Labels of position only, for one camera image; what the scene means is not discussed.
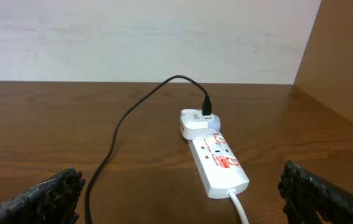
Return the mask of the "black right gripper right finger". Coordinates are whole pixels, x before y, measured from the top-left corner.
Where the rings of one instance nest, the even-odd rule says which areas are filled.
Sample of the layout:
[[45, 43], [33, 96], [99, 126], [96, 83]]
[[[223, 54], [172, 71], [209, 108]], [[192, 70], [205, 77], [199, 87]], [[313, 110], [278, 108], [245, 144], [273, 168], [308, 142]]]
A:
[[353, 223], [353, 194], [287, 161], [278, 190], [289, 224]]

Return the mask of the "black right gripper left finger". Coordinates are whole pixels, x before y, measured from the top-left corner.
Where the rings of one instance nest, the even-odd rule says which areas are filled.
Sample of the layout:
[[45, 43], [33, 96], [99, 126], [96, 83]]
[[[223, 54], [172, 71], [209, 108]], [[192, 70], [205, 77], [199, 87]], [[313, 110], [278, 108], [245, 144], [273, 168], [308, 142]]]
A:
[[69, 167], [0, 204], [0, 224], [72, 224], [85, 185], [83, 173]]

